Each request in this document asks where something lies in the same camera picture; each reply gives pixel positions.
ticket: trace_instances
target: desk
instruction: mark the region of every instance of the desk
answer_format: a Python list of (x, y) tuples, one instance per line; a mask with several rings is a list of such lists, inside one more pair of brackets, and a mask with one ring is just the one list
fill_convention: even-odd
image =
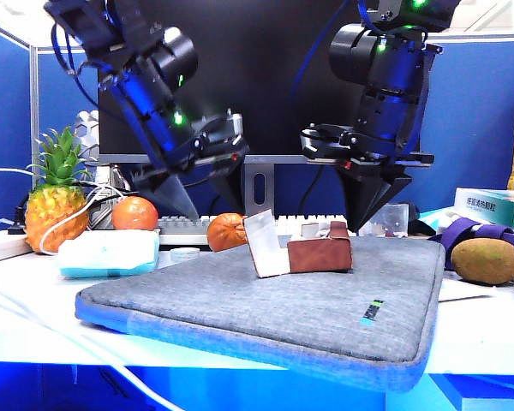
[[(161, 252), (159, 266), (170, 265)], [(282, 368), (239, 360), (104, 330), (74, 316), (78, 291), (98, 281), (60, 276), (54, 257), (34, 253), (0, 261), (0, 288), (50, 321), (89, 335), (110, 347), (130, 366), (279, 371)], [(452, 279), (440, 294), (491, 294), (487, 298), (441, 302), (430, 359), (430, 374), (514, 375), (514, 287), (476, 288)], [(9, 304), (0, 297), (0, 306)], [(0, 362), (98, 365), (85, 350), (52, 331), (0, 308)]]

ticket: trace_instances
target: white keyboard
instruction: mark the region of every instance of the white keyboard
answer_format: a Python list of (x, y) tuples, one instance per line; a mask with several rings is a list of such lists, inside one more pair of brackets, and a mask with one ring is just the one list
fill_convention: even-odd
[[(178, 216), (160, 218), (160, 245), (207, 246), (207, 227), (215, 217), (202, 216), (196, 221)], [(303, 224), (318, 223), (320, 229), (323, 229), (331, 221), (346, 222), (346, 219), (344, 216), (279, 216), (276, 220), (276, 232), (278, 235), (300, 235)]]

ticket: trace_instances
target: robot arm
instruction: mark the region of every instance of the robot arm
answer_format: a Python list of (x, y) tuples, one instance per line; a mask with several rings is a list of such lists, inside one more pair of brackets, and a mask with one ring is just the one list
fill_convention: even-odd
[(458, 1), (380, 0), (368, 13), (360, 0), (363, 24), (342, 27), (330, 45), (333, 73), (363, 86), (356, 119), (312, 125), (301, 142), (308, 158), (336, 166), (353, 231), (411, 182), (406, 167), (433, 162), (419, 143), (428, 76), (442, 48), (427, 44), (427, 33), (450, 26)]
[(152, 168), (134, 177), (137, 188), (195, 219), (178, 176), (210, 164), (210, 183), (240, 211), (233, 171), (248, 152), (242, 117), (227, 112), (192, 124), (173, 96), (198, 67), (192, 41), (176, 27), (147, 22), (139, 1), (51, 0), (45, 10), (105, 73), (99, 87), (115, 98), (148, 155)]

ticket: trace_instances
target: wallet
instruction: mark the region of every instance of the wallet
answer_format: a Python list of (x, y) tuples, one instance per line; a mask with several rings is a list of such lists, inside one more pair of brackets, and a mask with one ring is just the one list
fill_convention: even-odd
[(331, 221), (325, 238), (288, 242), (290, 272), (348, 271), (352, 268), (349, 232), (342, 221)]

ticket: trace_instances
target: orange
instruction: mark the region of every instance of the orange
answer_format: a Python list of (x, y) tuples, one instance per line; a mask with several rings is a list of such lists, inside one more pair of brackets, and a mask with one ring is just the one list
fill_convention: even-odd
[(158, 211), (149, 200), (129, 196), (112, 209), (112, 225), (115, 229), (148, 229), (152, 231), (158, 225)]
[(207, 244), (213, 251), (223, 251), (246, 244), (246, 231), (242, 225), (243, 215), (225, 212), (210, 222), (207, 227)]

